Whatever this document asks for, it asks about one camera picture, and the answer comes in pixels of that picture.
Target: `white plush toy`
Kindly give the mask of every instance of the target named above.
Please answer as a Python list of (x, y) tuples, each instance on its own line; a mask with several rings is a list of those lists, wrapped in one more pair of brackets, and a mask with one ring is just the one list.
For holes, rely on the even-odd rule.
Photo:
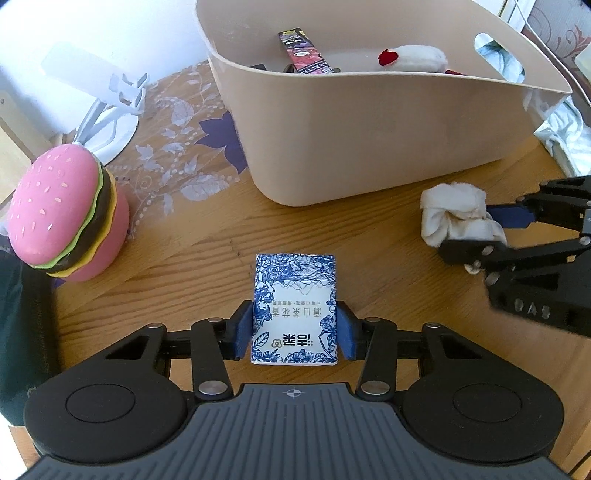
[(439, 48), (428, 45), (403, 45), (398, 48), (389, 48), (378, 56), (378, 61), (384, 70), (391, 72), (445, 73), (447, 71), (445, 54)]

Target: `red felt detail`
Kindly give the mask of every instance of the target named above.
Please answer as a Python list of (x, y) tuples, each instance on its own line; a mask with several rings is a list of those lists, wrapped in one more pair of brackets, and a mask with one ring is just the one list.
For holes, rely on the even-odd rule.
[(378, 55), (378, 62), (383, 67), (384, 65), (390, 65), (398, 60), (398, 54), (395, 51), (384, 50)]

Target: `white cloth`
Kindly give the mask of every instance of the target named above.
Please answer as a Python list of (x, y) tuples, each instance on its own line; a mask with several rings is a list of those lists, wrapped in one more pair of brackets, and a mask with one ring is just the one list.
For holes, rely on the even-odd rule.
[(591, 171), (591, 128), (568, 97), (535, 131), (567, 177)]
[(486, 193), (474, 185), (440, 183), (423, 191), (421, 208), (421, 236), (430, 247), (439, 247), (445, 239), (507, 243), (502, 226), (486, 211)]

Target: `wooden table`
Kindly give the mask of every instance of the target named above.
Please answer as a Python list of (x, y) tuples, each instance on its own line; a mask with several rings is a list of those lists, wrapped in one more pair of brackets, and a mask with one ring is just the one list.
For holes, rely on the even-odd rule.
[[(440, 322), (551, 385), (566, 409), (552, 459), (568, 470), (591, 446), (591, 340), (493, 312), (482, 276), (444, 265), (420, 237), (421, 192), (439, 182), (469, 182), (488, 192), (488, 202), (502, 203), (557, 177), (561, 171), (533, 137), (482, 167), (302, 208), (268, 200), (245, 170), (239, 182), (202, 202), (176, 201), (174, 215), (146, 226), (98, 278), (57, 289), (64, 364), (146, 323), (182, 330), (230, 315), (252, 298), (257, 252), (334, 254), (337, 296), (358, 316), (384, 317), (409, 330)], [(508, 236), (528, 245), (576, 233), (533, 225)], [(248, 359), (226, 366), (235, 389), (242, 382), (355, 385), (361, 369), (342, 358), (335, 367), (261, 367)], [(417, 378), (414, 361), (399, 361), (398, 369), (398, 388)], [(173, 361), (171, 379), (190, 390), (189, 361)]]

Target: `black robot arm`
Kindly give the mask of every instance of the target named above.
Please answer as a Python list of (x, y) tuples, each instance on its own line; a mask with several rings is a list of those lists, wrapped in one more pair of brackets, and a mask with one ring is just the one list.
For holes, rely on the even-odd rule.
[(542, 182), (539, 192), (487, 210), (504, 228), (544, 222), (579, 238), (526, 248), (446, 240), (441, 258), (483, 269), (494, 308), (591, 337), (591, 176)]
[[(235, 394), (224, 360), (246, 353), (251, 301), (182, 332), (140, 328), (33, 392), (25, 423), (44, 457), (24, 478), (270, 480), (295, 472), (296, 457), (311, 480), (565, 478), (546, 458), (564, 419), (550, 387), (438, 323), (398, 330), (341, 301), (336, 315), (343, 355), (365, 362), (354, 393), (244, 384)], [(168, 380), (174, 358), (191, 359), (193, 391)], [(404, 391), (399, 358), (418, 362)]]

